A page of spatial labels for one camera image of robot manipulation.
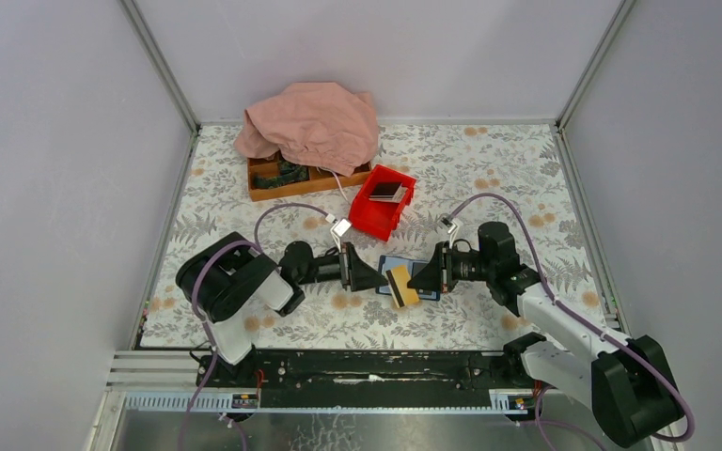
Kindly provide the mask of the navy blue card holder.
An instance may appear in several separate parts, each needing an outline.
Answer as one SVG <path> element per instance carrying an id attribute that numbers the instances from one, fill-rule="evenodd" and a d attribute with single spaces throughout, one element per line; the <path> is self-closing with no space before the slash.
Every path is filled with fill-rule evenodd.
<path id="1" fill-rule="evenodd" d="M 421 271 L 427 265 L 426 260 L 414 260 L 404 257 L 395 257 L 389 255 L 382 255 L 379 258 L 378 270 L 382 275 L 396 267 L 404 266 L 408 273 L 413 276 L 417 272 Z M 416 294 L 420 301 L 432 301 L 438 302 L 440 300 L 440 294 L 436 291 L 427 291 L 424 289 L 417 289 Z"/>

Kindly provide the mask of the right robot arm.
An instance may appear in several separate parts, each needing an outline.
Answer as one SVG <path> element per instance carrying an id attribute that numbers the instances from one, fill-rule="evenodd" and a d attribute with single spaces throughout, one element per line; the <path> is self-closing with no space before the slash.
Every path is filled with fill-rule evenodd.
<path id="1" fill-rule="evenodd" d="M 478 247 L 467 250 L 456 246 L 458 221 L 443 217 L 438 226 L 447 239 L 435 245 L 409 288 L 450 293 L 461 281 L 482 282 L 497 304 L 539 327 L 504 346 L 506 382 L 557 388 L 588 407 L 605 436 L 621 447 L 686 416 L 659 343 L 595 326 L 563 303 L 546 277 L 522 262 L 506 224 L 480 225 Z"/>

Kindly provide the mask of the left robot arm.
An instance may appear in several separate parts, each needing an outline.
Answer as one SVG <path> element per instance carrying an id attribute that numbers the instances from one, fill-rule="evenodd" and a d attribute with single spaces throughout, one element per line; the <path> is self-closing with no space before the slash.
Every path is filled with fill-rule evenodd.
<path id="1" fill-rule="evenodd" d="M 233 386 L 246 384 L 254 373 L 248 356 L 253 338 L 243 325 L 245 305 L 257 300 L 286 317 L 305 299 L 303 285 L 332 281 L 350 292 L 387 284 L 349 242 L 317 256 L 308 243 L 294 241 L 274 261 L 238 232 L 186 260 L 175 277 L 219 356 L 218 374 Z"/>

